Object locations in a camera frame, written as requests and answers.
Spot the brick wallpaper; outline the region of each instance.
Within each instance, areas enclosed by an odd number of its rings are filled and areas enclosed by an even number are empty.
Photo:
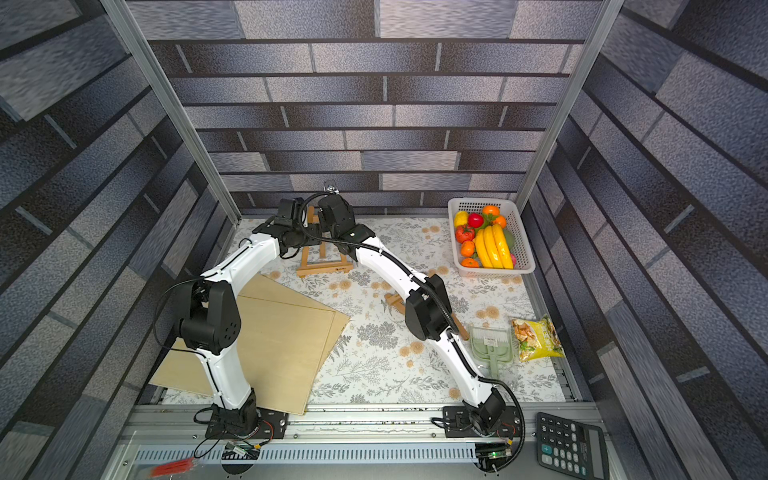
[[[522,214],[632,479],[766,476],[767,12],[627,0]]]
[[[447,200],[424,199],[444,190],[514,198],[600,7],[128,4],[244,214],[324,180],[351,194],[419,192],[382,195],[372,214],[434,213]]]
[[[160,293],[231,224],[97,0],[6,4],[2,477],[98,478],[160,351]]]

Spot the orange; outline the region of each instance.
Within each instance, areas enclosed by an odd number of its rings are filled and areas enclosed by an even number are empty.
[[[480,263],[478,263],[478,261],[474,258],[467,257],[462,260],[462,266],[466,266],[468,268],[480,268]]]
[[[462,243],[462,255],[464,257],[471,257],[475,254],[475,242],[467,240]]]
[[[501,216],[496,217],[493,220],[493,224],[499,225],[501,228],[506,228],[507,227],[507,219],[504,218],[504,217],[501,217]]]
[[[486,205],[482,209],[482,213],[484,213],[486,215],[489,215],[489,214],[490,215],[499,215],[499,214],[501,214],[501,212],[499,211],[498,207],[494,207],[493,205]]]

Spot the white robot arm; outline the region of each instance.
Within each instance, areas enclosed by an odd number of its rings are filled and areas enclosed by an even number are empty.
[[[304,224],[303,211],[309,200],[283,200],[277,216],[256,228],[246,243],[187,288],[189,297],[181,303],[179,334],[187,347],[200,354],[214,391],[214,416],[235,435],[247,435],[257,427],[256,398],[237,356],[240,315],[235,298],[254,275],[288,248],[318,244],[322,230],[331,233],[327,241],[339,244],[343,253],[378,273],[406,299],[409,330],[435,349],[448,367],[470,411],[474,430],[492,434],[505,408],[492,385],[503,384],[484,379],[468,361],[471,357],[452,328],[442,280],[404,264],[370,229],[355,223],[351,207],[340,195],[325,195],[319,202],[319,226]]]

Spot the tomato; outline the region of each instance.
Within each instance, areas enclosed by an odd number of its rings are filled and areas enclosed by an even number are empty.
[[[496,217],[493,220],[493,223],[499,225],[501,228],[507,227],[507,219],[504,217]]]
[[[467,240],[462,243],[462,255],[464,257],[471,257],[475,254],[475,242]]]
[[[461,225],[460,227],[456,228],[456,241],[459,243],[464,243],[467,240],[474,240],[475,239],[475,231],[466,225]]]
[[[481,214],[469,214],[467,218],[467,224],[472,228],[480,227],[483,222],[485,222],[485,218]]]
[[[498,207],[495,207],[494,205],[486,205],[482,209],[482,213],[486,215],[501,215],[502,213],[499,211]]]
[[[468,257],[462,260],[462,266],[466,266],[468,268],[480,268],[480,263],[478,263],[478,261],[474,258]]]

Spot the calculator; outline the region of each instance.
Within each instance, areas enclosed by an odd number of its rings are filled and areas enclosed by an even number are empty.
[[[536,446],[542,467],[586,480],[608,480],[608,454],[599,427],[539,412]]]

